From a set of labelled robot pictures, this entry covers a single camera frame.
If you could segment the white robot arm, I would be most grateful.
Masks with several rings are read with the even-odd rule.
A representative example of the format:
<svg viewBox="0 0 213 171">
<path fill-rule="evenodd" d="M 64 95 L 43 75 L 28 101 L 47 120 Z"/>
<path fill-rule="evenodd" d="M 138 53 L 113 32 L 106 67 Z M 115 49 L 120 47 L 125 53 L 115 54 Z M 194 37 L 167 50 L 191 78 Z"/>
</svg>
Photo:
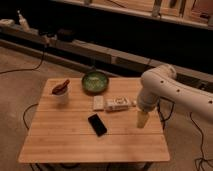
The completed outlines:
<svg viewBox="0 0 213 171">
<path fill-rule="evenodd" d="M 160 97 L 179 103 L 205 121 L 213 124 L 213 93 L 196 89 L 176 80 L 172 65 L 164 64 L 149 69 L 141 75 L 142 88 L 137 96 L 137 106 L 144 112 L 152 111 Z"/>
</svg>

